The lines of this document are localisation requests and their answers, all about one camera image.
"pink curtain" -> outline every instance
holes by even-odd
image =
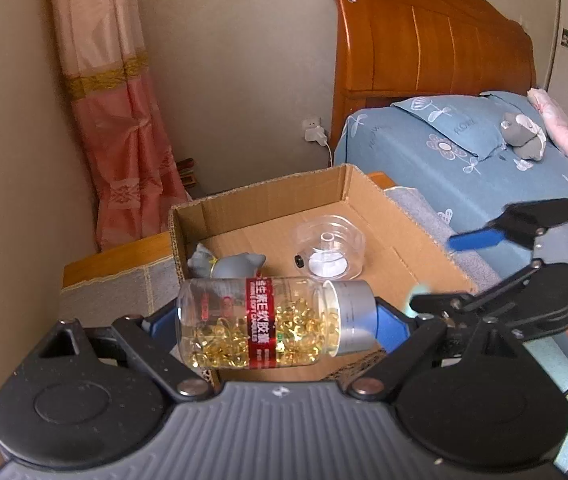
[[[52,0],[62,70],[99,195],[102,250],[166,229],[185,202],[137,0]]]

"blue floral bed sheet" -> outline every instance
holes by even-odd
[[[480,228],[509,203],[568,198],[568,158],[550,143],[540,162],[522,160],[510,147],[480,161],[397,107],[349,117],[335,153],[335,164],[343,162],[416,187],[458,233]],[[478,252],[502,278],[530,260],[510,242]]]

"cardboard box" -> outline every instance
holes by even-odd
[[[437,292],[474,284],[443,249],[355,166],[298,173],[175,206],[169,218],[180,280],[187,259],[202,242],[216,256],[244,251],[267,257],[265,276],[298,276],[293,228],[314,217],[344,216],[366,235],[364,269],[376,296],[403,306],[417,283]],[[360,354],[324,357],[315,365],[270,370],[223,370],[222,379],[267,381],[351,380],[381,359],[379,347]]]

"wooden headboard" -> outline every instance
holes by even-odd
[[[530,38],[486,0],[336,1],[333,150],[362,108],[418,94],[526,94],[536,84]]]

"gray ribbed panel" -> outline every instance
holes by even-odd
[[[289,393],[273,393],[280,386]],[[0,480],[559,480],[552,466],[502,476],[462,471],[416,449],[387,407],[344,396],[336,383],[229,383],[217,397],[186,403],[143,449],[75,473],[17,463]]]

